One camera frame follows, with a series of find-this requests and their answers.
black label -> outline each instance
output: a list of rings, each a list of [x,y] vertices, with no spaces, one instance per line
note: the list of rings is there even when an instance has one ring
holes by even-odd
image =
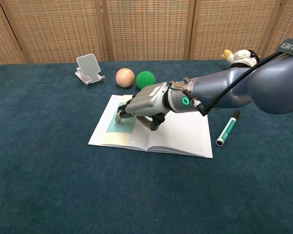
[[[277,51],[293,55],[293,38],[285,39],[284,42],[277,48]]]

black cable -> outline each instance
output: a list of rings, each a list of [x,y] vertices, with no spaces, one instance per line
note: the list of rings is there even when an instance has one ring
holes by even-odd
[[[256,64],[255,66],[248,69],[246,72],[244,72],[242,75],[240,75],[234,82],[232,82],[226,89],[224,89],[218,96],[216,96],[206,107],[203,108],[203,114],[204,116],[219,102],[219,100],[227,93],[229,92],[235,85],[237,85],[241,80],[243,80],[245,77],[247,77],[249,74],[251,74],[253,71],[255,71],[257,68],[261,67],[262,65],[266,64],[267,62],[273,60],[274,58],[280,56],[283,54],[283,52],[275,52],[272,55],[268,56],[267,58],[263,59],[261,62]]]

orange ball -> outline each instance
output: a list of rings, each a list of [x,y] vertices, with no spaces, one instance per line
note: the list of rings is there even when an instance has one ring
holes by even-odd
[[[121,87],[129,87],[135,81],[135,74],[128,68],[122,68],[116,73],[116,83]]]

white phone stand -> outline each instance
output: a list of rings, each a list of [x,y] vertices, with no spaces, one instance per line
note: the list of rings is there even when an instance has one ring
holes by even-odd
[[[79,67],[77,68],[75,75],[85,85],[93,84],[105,78],[98,74],[101,72],[101,69],[94,54],[80,56],[76,61]]]

green led light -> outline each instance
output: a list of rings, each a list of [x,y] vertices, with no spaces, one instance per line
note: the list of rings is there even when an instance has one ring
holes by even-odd
[[[190,101],[189,101],[189,99],[187,97],[184,97],[182,99],[182,103],[185,104],[185,105],[189,105]]]

